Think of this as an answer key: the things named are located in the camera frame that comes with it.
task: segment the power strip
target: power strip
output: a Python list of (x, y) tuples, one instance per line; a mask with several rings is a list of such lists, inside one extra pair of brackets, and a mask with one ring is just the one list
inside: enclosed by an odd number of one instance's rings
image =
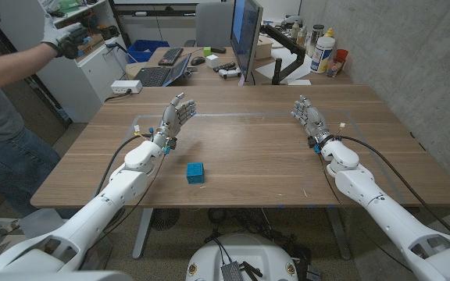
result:
[(140, 80), (116, 80), (110, 85), (114, 94), (124, 94), (128, 89), (131, 89), (131, 93), (137, 94), (141, 91)]

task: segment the blue cube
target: blue cube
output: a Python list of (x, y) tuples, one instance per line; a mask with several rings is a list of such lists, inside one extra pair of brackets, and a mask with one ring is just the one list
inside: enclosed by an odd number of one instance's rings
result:
[(187, 164), (189, 184), (204, 183), (204, 165), (201, 162)]

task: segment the wooden table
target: wooden table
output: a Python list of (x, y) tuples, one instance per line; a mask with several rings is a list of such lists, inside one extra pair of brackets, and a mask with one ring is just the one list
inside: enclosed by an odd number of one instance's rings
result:
[[(168, 48), (157, 48), (152, 55), (152, 57), (148, 60), (145, 67), (159, 67), (158, 62), (166, 53)], [(191, 54), (191, 60), (197, 56), (204, 57), (204, 53), (202, 48), (191, 47), (184, 48), (184, 51), (181, 53), (180, 59), (178, 62), (187, 54)], [(237, 64), (237, 60), (234, 55), (234, 51), (232, 47), (227, 47), (227, 52), (225, 54), (216, 54), (218, 56), (220, 65), (229, 62), (235, 62)], [(271, 62), (274, 62), (272, 58), (268, 59), (260, 59), (255, 60), (253, 63), (253, 69), (257, 69), (260, 66), (267, 65)], [(189, 79), (178, 79), (174, 81), (172, 86), (237, 86), (239, 79), (227, 79), (222, 78), (218, 73), (214, 72), (211, 68), (209, 68), (205, 63), (197, 66), (198, 71), (192, 73), (192, 76)], [(262, 75), (256, 70), (253, 70), (253, 76), (255, 77), (255, 81), (257, 85), (261, 84), (271, 84), (271, 79)], [(317, 74), (310, 73), (308, 75), (303, 76), (300, 79), (310, 79), (312, 85), (335, 85), (335, 84), (352, 84), (352, 79), (345, 73), (339, 73), (335, 78), (329, 78), (326, 74)]]
[[(325, 207), (336, 205), (303, 127), (288, 113), (299, 94), (310, 98), (332, 131), (381, 151), (431, 205), (450, 205), (450, 179), (367, 86), (146, 87), (106, 103), (32, 198), (36, 207), (82, 207), (132, 124), (157, 127), (176, 94), (193, 98), (198, 114), (178, 135), (158, 178), (141, 203), (157, 208)], [(127, 151), (139, 145), (127, 145)], [(419, 202), (364, 147), (345, 141), (377, 183), (407, 206)], [(114, 165), (120, 165), (120, 157)], [(203, 162), (205, 183), (189, 185), (188, 162)], [(341, 195), (346, 204), (352, 202)]]

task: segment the table leg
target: table leg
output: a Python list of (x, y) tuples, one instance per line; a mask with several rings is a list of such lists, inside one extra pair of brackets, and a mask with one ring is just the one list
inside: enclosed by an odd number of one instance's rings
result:
[(143, 255), (145, 241), (148, 237), (148, 229), (150, 227), (150, 220), (152, 218), (153, 208), (144, 208), (141, 213), (140, 226), (138, 227), (137, 240), (134, 243), (133, 258), (139, 259)]
[(347, 237), (345, 236), (345, 231), (343, 230), (340, 212), (337, 208), (326, 208), (326, 213), (331, 224), (331, 228), (333, 229), (334, 239), (336, 240), (336, 245), (340, 251), (340, 257), (347, 261), (352, 258), (352, 254), (350, 253)]

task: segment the person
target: person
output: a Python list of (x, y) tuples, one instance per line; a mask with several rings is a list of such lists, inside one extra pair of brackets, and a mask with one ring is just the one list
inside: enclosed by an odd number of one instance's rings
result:
[[(80, 23), (57, 29), (49, 14), (44, 29), (37, 46), (0, 56), (0, 87), (36, 73), (57, 56), (74, 58), (77, 46), (87, 36)], [(24, 126), (22, 117), (0, 90), (0, 193), (21, 215), (37, 210), (30, 199), (59, 160), (53, 148)], [(72, 215), (71, 210), (59, 214)]]

